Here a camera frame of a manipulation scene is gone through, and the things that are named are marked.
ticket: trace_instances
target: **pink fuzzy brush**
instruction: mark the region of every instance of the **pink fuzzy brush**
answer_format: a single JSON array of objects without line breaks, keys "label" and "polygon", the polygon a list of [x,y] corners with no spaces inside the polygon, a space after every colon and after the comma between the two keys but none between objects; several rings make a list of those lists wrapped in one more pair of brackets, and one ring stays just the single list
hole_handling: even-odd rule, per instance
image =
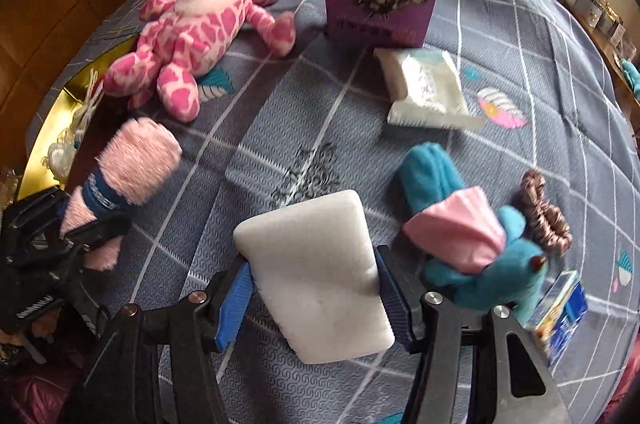
[{"label": "pink fuzzy brush", "polygon": [[[103,212],[144,204],[176,169],[181,154],[178,141],[164,126],[146,117],[125,122],[98,158],[98,168],[69,198],[60,236]],[[121,241],[114,238],[88,253],[84,266],[112,269]]]}]

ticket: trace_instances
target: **white sponge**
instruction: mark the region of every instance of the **white sponge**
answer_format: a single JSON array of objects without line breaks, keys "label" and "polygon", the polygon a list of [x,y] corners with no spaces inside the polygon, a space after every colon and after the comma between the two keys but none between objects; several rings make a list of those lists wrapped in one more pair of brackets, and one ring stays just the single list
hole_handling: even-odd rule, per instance
[{"label": "white sponge", "polygon": [[245,220],[234,241],[258,292],[302,362],[389,348],[378,268],[360,197],[342,191]]}]

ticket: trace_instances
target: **screw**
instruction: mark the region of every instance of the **screw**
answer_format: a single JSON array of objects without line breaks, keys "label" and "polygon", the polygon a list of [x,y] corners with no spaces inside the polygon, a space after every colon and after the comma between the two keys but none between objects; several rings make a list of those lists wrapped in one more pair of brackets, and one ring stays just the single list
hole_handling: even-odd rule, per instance
[{"label": "screw", "polygon": [[136,312],[138,312],[138,306],[134,303],[128,303],[120,309],[120,312],[126,314],[127,316],[133,316],[136,314]]},{"label": "screw", "polygon": [[504,305],[497,305],[494,307],[494,314],[500,319],[506,319],[511,314],[510,310]]},{"label": "screw", "polygon": [[191,303],[195,303],[199,305],[203,301],[206,301],[207,293],[204,290],[194,290],[191,294],[189,294],[189,301]]},{"label": "screw", "polygon": [[427,292],[424,295],[424,300],[431,305],[439,305],[442,303],[442,294],[438,292]]}]

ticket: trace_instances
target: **plush toy leg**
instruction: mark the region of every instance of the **plush toy leg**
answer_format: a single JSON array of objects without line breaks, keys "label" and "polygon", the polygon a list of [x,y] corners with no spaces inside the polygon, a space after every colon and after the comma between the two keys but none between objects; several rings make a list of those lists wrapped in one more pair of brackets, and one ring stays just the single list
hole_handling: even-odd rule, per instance
[{"label": "plush toy leg", "polygon": [[149,100],[154,96],[155,90],[153,87],[144,88],[139,92],[136,92],[131,97],[129,97],[129,102],[127,103],[127,108],[130,110],[135,110],[144,106],[149,102]]},{"label": "plush toy leg", "polygon": [[135,52],[116,59],[104,73],[104,93],[113,97],[132,96],[152,86],[162,65],[153,53],[148,35],[157,22],[147,23],[140,33]]},{"label": "plush toy leg", "polygon": [[140,9],[142,21],[155,21],[175,5],[175,0],[145,0]]},{"label": "plush toy leg", "polygon": [[246,20],[253,25],[269,49],[277,56],[284,57],[296,42],[296,26],[292,12],[285,12],[278,19],[262,7],[252,3],[246,13]]},{"label": "plush toy leg", "polygon": [[158,95],[167,111],[182,122],[191,122],[200,112],[198,85],[193,77],[209,46],[186,32],[175,42],[174,57],[158,77]]}]

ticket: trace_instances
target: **plaid pattern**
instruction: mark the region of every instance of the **plaid pattern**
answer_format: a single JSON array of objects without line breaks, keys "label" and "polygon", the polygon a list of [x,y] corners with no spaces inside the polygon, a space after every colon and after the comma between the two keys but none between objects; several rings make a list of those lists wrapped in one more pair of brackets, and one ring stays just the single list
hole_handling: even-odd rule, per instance
[{"label": "plaid pattern", "polygon": [[[141,2],[130,0],[108,20],[58,84],[110,48],[116,29],[138,26]],[[319,35],[324,0],[280,0],[270,10],[296,11],[299,41],[288,60],[272,60],[255,33],[243,31],[220,63],[235,94],[208,102],[188,127],[149,107],[180,141],[182,163],[139,212],[116,270],[89,275],[92,295],[111,308],[175,302],[230,263],[241,220],[333,190],[355,189],[374,243],[389,243],[408,218],[395,170],[414,144],[439,142],[493,207],[510,201],[528,168],[547,178],[546,194],[574,234],[547,286],[562,267],[577,269],[590,305],[552,372],[574,423],[595,422],[638,330],[640,168],[587,35],[555,0],[437,0],[426,46],[452,54],[470,109],[479,113],[476,94],[490,86],[529,122],[519,130],[487,122],[479,133],[409,130],[385,124],[388,98],[370,51],[343,50]],[[46,99],[39,114],[47,110]],[[633,269],[627,285],[617,266],[623,252]],[[167,352],[160,374],[170,402]],[[241,424],[377,422],[403,410],[417,361],[395,345],[375,356],[302,364],[258,295],[234,345],[212,358],[228,413]],[[466,419],[469,381],[465,350],[456,423]]]}]

